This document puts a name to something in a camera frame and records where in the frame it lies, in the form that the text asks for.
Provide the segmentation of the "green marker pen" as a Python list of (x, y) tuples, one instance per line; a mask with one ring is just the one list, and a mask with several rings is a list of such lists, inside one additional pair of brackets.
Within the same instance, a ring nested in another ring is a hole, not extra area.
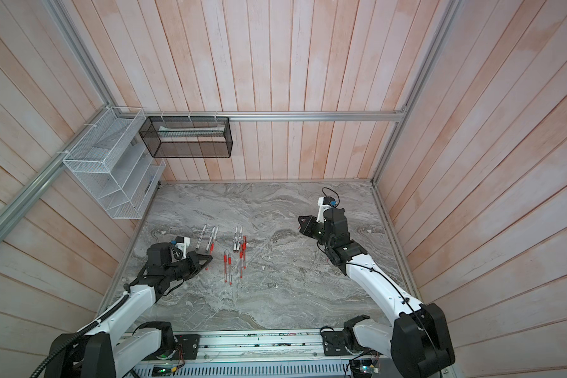
[(202, 231), (200, 232), (200, 235), (199, 235), (199, 237), (198, 237), (198, 241), (197, 241), (196, 246), (195, 246), (195, 250), (196, 250), (196, 251), (199, 251), (199, 250), (200, 250), (200, 247), (201, 247), (202, 242), (203, 242), (204, 235), (205, 235), (205, 233), (206, 233), (206, 229), (207, 229), (207, 224), (204, 224), (204, 225), (203, 225), (203, 229), (202, 229)]
[(210, 244), (209, 244), (209, 252), (210, 253), (214, 250), (214, 244), (215, 244), (216, 239), (217, 239), (218, 229), (219, 229), (219, 226), (214, 226), (212, 236), (211, 236), (211, 239), (210, 239)]
[(206, 250), (205, 250), (206, 252), (211, 251), (211, 248), (212, 248), (212, 245), (213, 245), (213, 240), (214, 240), (214, 234), (215, 234), (216, 231), (217, 231), (217, 226), (213, 226), (211, 233), (209, 234), (209, 240), (206, 244)]

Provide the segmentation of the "red gel pen long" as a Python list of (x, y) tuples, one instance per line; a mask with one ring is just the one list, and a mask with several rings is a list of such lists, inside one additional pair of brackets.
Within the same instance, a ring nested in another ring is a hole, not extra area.
[(233, 279), (233, 267), (232, 267), (232, 255), (228, 254), (228, 282), (229, 285), (232, 286), (232, 279)]

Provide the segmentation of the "brown marker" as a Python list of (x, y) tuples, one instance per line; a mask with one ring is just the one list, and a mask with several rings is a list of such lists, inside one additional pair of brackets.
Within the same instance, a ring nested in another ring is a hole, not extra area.
[(239, 241), (239, 226), (236, 225), (234, 239), (233, 239), (233, 249), (232, 249), (234, 253), (238, 251), (238, 241)]
[(239, 227), (239, 231), (237, 232), (237, 239), (236, 239), (236, 250), (237, 252), (241, 252), (241, 246), (243, 242), (243, 227)]

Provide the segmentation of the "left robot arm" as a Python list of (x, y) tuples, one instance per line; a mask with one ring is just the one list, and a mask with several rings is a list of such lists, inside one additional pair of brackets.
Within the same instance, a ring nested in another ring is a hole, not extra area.
[(118, 301), (77, 332), (56, 338), (32, 376), (124, 377), (149, 356), (182, 362), (184, 352), (168, 321), (146, 322), (129, 338), (123, 335), (159, 299), (196, 277), (213, 260), (211, 255), (185, 248), (181, 238), (150, 246), (146, 263), (135, 280), (124, 286)]

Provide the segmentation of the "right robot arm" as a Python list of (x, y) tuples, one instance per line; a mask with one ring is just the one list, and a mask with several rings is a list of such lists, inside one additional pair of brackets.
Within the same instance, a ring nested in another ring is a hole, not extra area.
[(343, 208), (324, 205), (318, 215), (298, 221), (300, 233), (322, 246), (329, 261), (363, 288), (389, 321), (383, 325), (366, 316), (347, 321), (343, 335), (349, 350), (376, 351), (390, 358), (403, 377), (430, 377), (455, 364), (443, 310), (403, 290), (351, 239)]

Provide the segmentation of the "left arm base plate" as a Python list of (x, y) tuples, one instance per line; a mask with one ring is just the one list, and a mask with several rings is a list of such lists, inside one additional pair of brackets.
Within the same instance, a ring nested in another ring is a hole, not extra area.
[(193, 361), (197, 359), (199, 342), (201, 335), (199, 334), (175, 334), (175, 347), (168, 354), (168, 361)]

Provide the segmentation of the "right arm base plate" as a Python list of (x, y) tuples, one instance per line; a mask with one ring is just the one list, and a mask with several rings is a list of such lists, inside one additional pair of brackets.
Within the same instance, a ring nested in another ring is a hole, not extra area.
[(321, 329), (322, 346), (324, 354), (330, 357), (353, 355), (358, 351), (354, 344), (354, 338), (346, 330), (337, 331), (331, 328)]

